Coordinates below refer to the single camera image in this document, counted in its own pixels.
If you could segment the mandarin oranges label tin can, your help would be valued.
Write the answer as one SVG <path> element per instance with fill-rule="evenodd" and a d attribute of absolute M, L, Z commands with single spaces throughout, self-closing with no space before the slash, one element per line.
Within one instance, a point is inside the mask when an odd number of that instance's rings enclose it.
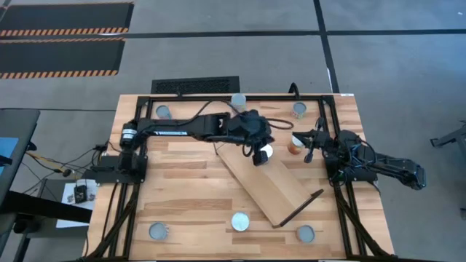
<path fill-rule="evenodd" d="M 307 112 L 307 106 L 302 102 L 296 102 L 292 106 L 291 115 L 296 119 L 301 119 Z"/>

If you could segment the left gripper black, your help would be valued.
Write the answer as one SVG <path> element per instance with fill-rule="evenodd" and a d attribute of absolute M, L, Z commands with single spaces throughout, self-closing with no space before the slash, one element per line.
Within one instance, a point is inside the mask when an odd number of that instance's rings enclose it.
<path fill-rule="evenodd" d="M 246 111 L 242 115 L 245 123 L 247 141 L 251 144 L 273 144 L 275 138 L 272 137 L 272 131 L 269 121 L 264 116 L 260 116 L 257 110 Z"/>

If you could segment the grey metal stand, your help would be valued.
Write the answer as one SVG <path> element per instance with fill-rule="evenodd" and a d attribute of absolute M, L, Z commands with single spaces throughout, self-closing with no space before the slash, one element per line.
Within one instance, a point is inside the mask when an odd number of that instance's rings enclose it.
<path fill-rule="evenodd" d="M 440 138 L 430 139 L 430 143 L 434 148 L 440 148 L 449 143 L 456 143 L 459 148 L 466 151 L 466 121 L 462 121 L 463 125 L 453 132 L 444 135 Z"/>

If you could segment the white paper sheet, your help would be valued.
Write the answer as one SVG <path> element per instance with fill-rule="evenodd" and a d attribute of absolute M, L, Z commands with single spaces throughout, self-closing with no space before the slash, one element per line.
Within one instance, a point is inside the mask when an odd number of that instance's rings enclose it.
<path fill-rule="evenodd" d="M 87 200 L 83 203 L 76 203 L 75 201 L 74 188 L 76 186 L 87 187 Z M 73 206 L 82 207 L 88 210 L 94 210 L 97 190 L 98 190 L 97 183 L 94 180 L 90 180 L 90 179 L 79 179 L 77 182 L 66 183 L 64 187 L 64 192 L 62 195 L 61 202 L 67 205 L 73 205 Z M 83 226 L 88 226 L 88 225 L 89 223 L 67 221 L 67 220 L 57 220 L 55 227 L 57 229 L 65 229 L 65 228 L 73 228 L 73 227 L 83 227 Z"/>

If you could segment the wooden shelf with black frame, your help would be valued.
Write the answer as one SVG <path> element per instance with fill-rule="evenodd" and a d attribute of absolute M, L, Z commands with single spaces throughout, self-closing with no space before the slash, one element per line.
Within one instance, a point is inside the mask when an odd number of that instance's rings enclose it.
<path fill-rule="evenodd" d="M 241 146 L 229 143 L 222 145 L 217 154 L 274 229 L 293 220 L 324 192 L 322 189 L 309 192 L 274 156 L 255 166 L 253 153 L 245 154 Z"/>

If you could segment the black desk crossbar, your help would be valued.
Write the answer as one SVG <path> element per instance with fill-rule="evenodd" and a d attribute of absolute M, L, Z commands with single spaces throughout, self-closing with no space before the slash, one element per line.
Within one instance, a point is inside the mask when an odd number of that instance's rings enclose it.
<path fill-rule="evenodd" d="M 83 207 L 66 205 L 15 191 L 8 191 L 0 204 L 0 214 L 7 213 L 39 215 L 82 223 L 89 223 L 92 216 L 92 210 Z"/>

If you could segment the blue screen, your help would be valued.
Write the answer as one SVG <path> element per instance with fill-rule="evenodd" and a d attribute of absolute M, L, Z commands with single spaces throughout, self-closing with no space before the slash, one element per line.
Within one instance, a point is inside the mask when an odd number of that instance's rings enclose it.
<path fill-rule="evenodd" d="M 0 137 L 0 175 L 12 164 L 12 154 L 18 141 L 19 138 Z"/>

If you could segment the carrot label tin can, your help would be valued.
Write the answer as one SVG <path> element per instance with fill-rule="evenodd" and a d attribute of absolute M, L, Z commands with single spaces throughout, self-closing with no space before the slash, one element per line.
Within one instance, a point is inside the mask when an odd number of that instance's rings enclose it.
<path fill-rule="evenodd" d="M 238 112 L 243 112 L 246 109 L 247 99 L 242 93 L 235 93 L 232 95 L 230 103 Z"/>

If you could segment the small black device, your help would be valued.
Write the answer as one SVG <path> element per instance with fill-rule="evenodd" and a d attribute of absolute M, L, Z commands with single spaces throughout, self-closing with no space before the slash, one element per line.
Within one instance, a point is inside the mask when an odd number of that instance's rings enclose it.
<path fill-rule="evenodd" d="M 80 204 L 87 201 L 87 187 L 85 185 L 74 187 L 74 202 Z"/>

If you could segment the black floor tape line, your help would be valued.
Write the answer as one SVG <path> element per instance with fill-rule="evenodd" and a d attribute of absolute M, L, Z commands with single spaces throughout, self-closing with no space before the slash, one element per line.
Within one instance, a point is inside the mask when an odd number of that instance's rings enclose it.
<path fill-rule="evenodd" d="M 325 58 L 325 64 L 328 72 L 328 78 L 331 86 L 332 93 L 340 93 L 338 79 L 336 77 L 336 71 L 334 67 L 333 57 L 331 53 L 331 47 L 328 40 L 328 32 L 325 27 L 325 21 L 323 17 L 323 10 L 321 7 L 320 0 L 313 0 L 315 7 L 315 14 L 317 18 L 317 24 L 320 34 L 320 40 L 323 48 L 323 54 Z"/>
<path fill-rule="evenodd" d="M 364 31 L 206 31 L 173 33 L 124 33 L 127 39 L 255 37 L 255 36 L 402 36 L 402 35 L 466 35 L 466 29 L 414 29 Z"/>

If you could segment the black desk leg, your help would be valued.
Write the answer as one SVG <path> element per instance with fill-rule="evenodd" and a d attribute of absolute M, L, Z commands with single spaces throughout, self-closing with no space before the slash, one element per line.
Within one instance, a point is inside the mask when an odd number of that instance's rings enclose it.
<path fill-rule="evenodd" d="M 28 236 L 40 229 L 40 222 L 37 221 L 35 216 L 19 214 L 12 228 L 16 234 L 21 234 L 20 243 L 17 247 L 13 262 L 23 262 L 27 252 L 31 238 Z"/>

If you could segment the black hazard striped floor mat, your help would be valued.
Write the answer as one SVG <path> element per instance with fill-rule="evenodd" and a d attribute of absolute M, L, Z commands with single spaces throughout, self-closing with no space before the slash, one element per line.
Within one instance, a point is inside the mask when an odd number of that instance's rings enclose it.
<path fill-rule="evenodd" d="M 0 7 L 0 37 L 125 33 L 135 4 L 30 4 Z"/>
<path fill-rule="evenodd" d="M 0 79 L 115 76 L 123 38 L 0 41 Z"/>

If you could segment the red orange label tin can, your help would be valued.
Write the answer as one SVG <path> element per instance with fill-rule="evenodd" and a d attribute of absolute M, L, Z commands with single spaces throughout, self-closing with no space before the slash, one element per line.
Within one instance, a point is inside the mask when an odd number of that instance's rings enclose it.
<path fill-rule="evenodd" d="M 298 155 L 302 152 L 303 148 L 304 144 L 298 138 L 292 136 L 288 143 L 288 151 L 293 155 Z"/>

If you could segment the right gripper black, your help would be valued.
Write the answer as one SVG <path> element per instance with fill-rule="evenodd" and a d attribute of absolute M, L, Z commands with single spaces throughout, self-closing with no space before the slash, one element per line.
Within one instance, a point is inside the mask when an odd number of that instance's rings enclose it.
<path fill-rule="evenodd" d="M 292 132 L 292 136 L 301 142 L 311 141 L 306 143 L 304 147 L 308 150 L 304 157 L 305 163 L 310 163 L 313 159 L 313 151 L 319 149 L 324 154 L 336 154 L 339 149 L 338 142 L 332 138 L 329 132 L 322 130 L 310 130 L 308 132 Z"/>

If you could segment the corn label tin can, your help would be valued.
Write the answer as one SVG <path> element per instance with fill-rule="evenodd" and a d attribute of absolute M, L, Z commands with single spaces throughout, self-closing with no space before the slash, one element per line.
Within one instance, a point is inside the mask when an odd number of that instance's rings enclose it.
<path fill-rule="evenodd" d="M 245 213 L 235 213 L 231 219 L 232 228 L 235 231 L 246 231 L 250 225 L 250 219 Z"/>

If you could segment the grey lid tin can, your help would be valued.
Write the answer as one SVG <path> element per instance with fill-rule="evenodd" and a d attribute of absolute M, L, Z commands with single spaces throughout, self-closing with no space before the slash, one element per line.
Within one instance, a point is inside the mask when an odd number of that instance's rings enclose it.
<path fill-rule="evenodd" d="M 162 241 L 167 239 L 169 234 L 169 228 L 166 224 L 162 222 L 154 222 L 149 227 L 149 236 L 157 241 Z"/>
<path fill-rule="evenodd" d="M 296 237 L 300 242 L 309 244 L 315 239 L 315 231 L 310 225 L 303 225 L 297 228 Z"/>

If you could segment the black floor vent grille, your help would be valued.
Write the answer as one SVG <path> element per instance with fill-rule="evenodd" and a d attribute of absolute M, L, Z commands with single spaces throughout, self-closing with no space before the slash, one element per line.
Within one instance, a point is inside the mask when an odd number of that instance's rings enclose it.
<path fill-rule="evenodd" d="M 155 79 L 151 83 L 151 94 L 188 95 L 238 92 L 240 92 L 238 76 Z"/>

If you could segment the grey desk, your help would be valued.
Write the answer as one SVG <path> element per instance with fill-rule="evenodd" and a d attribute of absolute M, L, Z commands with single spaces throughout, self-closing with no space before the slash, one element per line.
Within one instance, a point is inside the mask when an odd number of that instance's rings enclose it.
<path fill-rule="evenodd" d="M 39 115 L 38 110 L 0 109 L 0 137 L 19 138 L 12 154 L 12 164 L 6 167 L 0 175 L 0 204 L 5 194 L 10 191 L 28 142 L 31 141 L 36 129 Z"/>

